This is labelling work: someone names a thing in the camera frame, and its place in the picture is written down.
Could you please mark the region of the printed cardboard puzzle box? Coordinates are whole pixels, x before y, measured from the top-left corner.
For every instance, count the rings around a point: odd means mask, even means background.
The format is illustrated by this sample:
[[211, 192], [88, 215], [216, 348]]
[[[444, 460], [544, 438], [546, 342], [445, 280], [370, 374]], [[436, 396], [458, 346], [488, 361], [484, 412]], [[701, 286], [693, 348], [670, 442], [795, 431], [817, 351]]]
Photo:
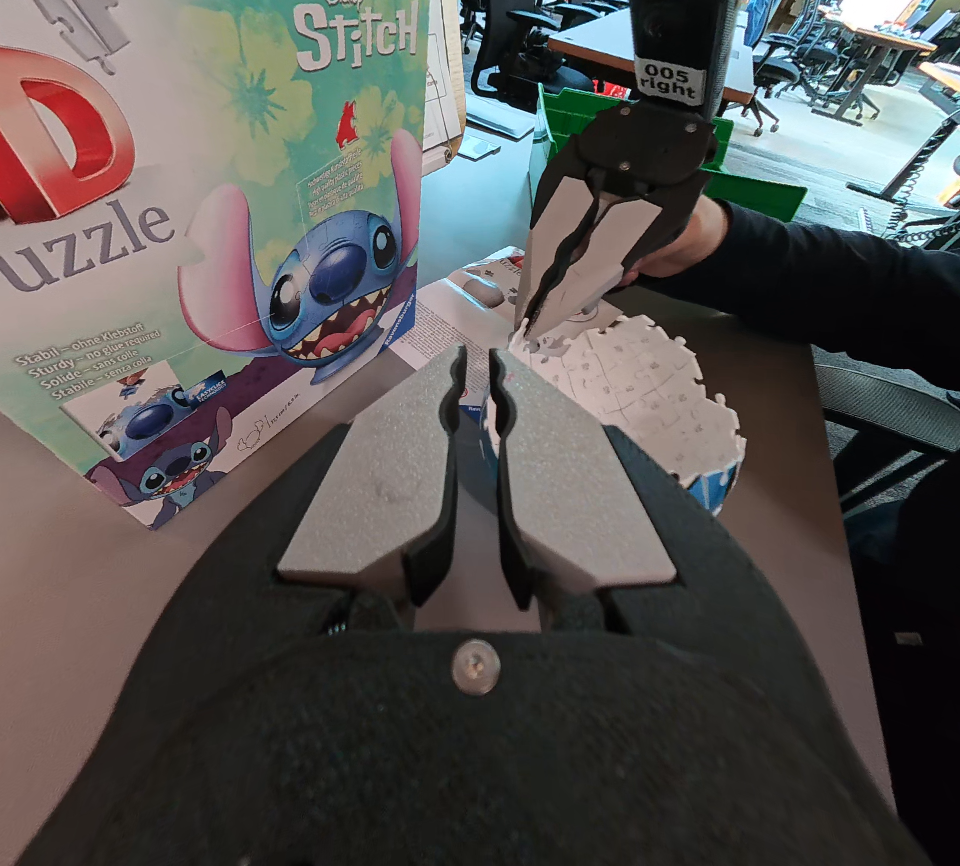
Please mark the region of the printed cardboard puzzle box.
[[156, 531], [415, 322], [430, 0], [2, 0], [2, 413]]

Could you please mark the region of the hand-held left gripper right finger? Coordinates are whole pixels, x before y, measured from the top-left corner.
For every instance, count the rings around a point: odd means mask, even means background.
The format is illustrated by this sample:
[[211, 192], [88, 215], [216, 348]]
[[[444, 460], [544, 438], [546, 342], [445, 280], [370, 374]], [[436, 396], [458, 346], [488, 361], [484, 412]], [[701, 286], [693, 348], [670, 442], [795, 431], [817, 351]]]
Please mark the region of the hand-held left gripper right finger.
[[488, 354], [499, 557], [534, 599], [673, 583], [677, 569], [601, 422], [502, 348]]

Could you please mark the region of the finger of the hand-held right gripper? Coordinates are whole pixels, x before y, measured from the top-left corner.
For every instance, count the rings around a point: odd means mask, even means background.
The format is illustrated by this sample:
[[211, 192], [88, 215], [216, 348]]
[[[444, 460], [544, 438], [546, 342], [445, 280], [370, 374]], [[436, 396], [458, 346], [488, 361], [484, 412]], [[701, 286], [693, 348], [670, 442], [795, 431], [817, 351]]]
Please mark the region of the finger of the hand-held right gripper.
[[527, 340], [557, 329], [589, 311], [617, 286], [628, 267], [624, 261], [651, 228], [662, 208], [646, 200], [625, 201], [608, 208], [586, 239], [585, 250], [563, 275], [536, 293], [527, 314]]
[[566, 176], [530, 229], [513, 322], [526, 341], [550, 332], [598, 299], [596, 283], [579, 277], [572, 261], [594, 227], [596, 206], [587, 182]]

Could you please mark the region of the grey mesh office chair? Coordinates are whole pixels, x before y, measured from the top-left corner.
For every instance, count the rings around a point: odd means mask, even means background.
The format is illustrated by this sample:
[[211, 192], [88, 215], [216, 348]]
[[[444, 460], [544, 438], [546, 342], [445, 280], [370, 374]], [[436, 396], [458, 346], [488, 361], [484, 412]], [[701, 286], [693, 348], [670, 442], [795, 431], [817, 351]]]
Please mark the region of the grey mesh office chair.
[[950, 456], [959, 448], [959, 411], [928, 392], [868, 373], [814, 366], [825, 420]]

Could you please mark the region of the person's right forearm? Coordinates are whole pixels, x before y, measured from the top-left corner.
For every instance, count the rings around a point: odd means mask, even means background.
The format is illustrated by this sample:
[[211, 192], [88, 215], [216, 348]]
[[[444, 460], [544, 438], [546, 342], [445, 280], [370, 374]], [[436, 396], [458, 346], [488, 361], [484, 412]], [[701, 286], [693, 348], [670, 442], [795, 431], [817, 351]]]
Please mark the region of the person's right forearm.
[[637, 283], [782, 339], [959, 388], [959, 256], [832, 227], [785, 224], [726, 201], [709, 258]]

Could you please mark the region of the green plastic bin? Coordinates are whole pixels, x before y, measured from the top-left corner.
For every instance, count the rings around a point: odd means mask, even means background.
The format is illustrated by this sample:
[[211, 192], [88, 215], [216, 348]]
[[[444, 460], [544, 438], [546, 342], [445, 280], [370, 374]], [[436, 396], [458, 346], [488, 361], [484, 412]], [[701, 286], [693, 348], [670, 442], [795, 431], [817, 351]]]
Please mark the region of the green plastic bin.
[[[594, 92], [563, 89], [558, 94], [550, 94], [542, 85], [538, 87], [529, 163], [532, 200], [536, 197], [546, 165], [567, 144], [570, 135], [581, 133], [600, 111], [624, 104], [616, 97]], [[713, 125], [717, 149], [713, 160], [704, 165], [711, 173], [704, 193], [714, 200], [726, 200], [774, 219], [791, 222], [807, 196], [807, 188], [729, 172], [724, 161], [734, 123], [716, 118]]]

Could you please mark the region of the person's right hand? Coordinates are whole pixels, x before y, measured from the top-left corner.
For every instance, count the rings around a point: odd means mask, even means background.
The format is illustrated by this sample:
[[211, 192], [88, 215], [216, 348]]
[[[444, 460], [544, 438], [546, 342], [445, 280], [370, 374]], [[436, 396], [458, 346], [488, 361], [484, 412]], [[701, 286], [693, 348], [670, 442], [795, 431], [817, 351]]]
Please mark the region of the person's right hand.
[[678, 238], [640, 259], [624, 273], [618, 287], [626, 288], [644, 277], [663, 279], [692, 269], [714, 254], [725, 240], [729, 227], [726, 207], [701, 196]]

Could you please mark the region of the partly built blue puzzle ball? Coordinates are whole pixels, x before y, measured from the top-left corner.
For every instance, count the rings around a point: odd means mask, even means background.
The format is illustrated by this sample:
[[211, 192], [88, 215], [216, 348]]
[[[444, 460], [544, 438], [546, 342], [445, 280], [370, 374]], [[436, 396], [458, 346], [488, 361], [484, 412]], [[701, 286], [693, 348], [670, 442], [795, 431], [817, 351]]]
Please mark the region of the partly built blue puzzle ball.
[[722, 394], [710, 397], [695, 353], [647, 316], [549, 335], [572, 341], [560, 357], [522, 362], [605, 426], [617, 427], [695, 500], [718, 515], [747, 441]]

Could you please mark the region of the white instruction leaflet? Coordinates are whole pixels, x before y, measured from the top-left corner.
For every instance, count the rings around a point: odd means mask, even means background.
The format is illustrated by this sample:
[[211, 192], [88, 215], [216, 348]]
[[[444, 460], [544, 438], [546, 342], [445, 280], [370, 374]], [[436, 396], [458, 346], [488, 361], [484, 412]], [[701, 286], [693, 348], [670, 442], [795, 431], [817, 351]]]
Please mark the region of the white instruction leaflet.
[[[522, 249], [504, 248], [491, 258], [424, 287], [416, 294], [414, 326], [391, 345], [406, 363], [421, 369], [448, 347], [462, 344], [467, 360], [459, 402], [468, 411], [477, 411], [478, 420], [495, 444], [498, 439], [489, 419], [493, 410], [489, 399], [489, 353], [493, 348], [507, 350], [507, 342], [515, 331], [523, 260]], [[601, 298], [592, 309], [555, 330], [570, 334], [571, 330], [584, 327], [604, 328], [618, 315], [622, 313]]]

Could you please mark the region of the black office chair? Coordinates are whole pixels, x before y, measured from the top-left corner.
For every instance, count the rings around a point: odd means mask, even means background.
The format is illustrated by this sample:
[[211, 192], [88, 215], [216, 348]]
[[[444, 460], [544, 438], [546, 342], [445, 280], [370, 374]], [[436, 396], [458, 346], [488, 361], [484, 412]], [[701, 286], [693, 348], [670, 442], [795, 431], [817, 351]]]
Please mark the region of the black office chair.
[[752, 56], [753, 92], [750, 104], [742, 111], [753, 115], [756, 128], [752, 131], [754, 137], [762, 136], [764, 132], [763, 118], [773, 120], [769, 127], [770, 132], [777, 132], [780, 128], [780, 118], [764, 104], [770, 99], [772, 91], [779, 85], [801, 87], [807, 93], [810, 101], [818, 97], [816, 88], [809, 82], [805, 72], [803, 57], [810, 49], [805, 41], [813, 29], [820, 0], [804, 0], [798, 20], [795, 21], [789, 32], [769, 32], [762, 41], [765, 49]]
[[555, 31], [556, 26], [538, 12], [536, 0], [486, 0], [481, 46], [470, 77], [475, 97], [496, 100], [534, 113], [539, 84], [521, 66], [521, 55], [534, 29]]

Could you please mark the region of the white desk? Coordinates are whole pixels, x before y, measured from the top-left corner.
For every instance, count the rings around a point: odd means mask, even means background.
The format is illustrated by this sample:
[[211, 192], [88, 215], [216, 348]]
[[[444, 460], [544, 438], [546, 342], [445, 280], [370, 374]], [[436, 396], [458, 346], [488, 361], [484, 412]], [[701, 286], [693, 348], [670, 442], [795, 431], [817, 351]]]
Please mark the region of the white desk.
[[[747, 17], [738, 12], [726, 68], [724, 102], [748, 105], [754, 97], [753, 53], [743, 44]], [[556, 32], [548, 48], [573, 68], [596, 80], [630, 88], [634, 84], [634, 48], [630, 13], [612, 12], [578, 27]]]

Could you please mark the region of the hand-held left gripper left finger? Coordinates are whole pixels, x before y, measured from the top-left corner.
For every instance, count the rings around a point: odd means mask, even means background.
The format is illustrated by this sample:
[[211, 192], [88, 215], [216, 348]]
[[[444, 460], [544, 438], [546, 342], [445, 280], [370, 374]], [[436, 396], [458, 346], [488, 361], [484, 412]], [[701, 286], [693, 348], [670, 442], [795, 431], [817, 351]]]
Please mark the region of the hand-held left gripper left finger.
[[278, 563], [283, 580], [427, 602], [453, 558], [467, 359], [448, 347], [354, 418]]

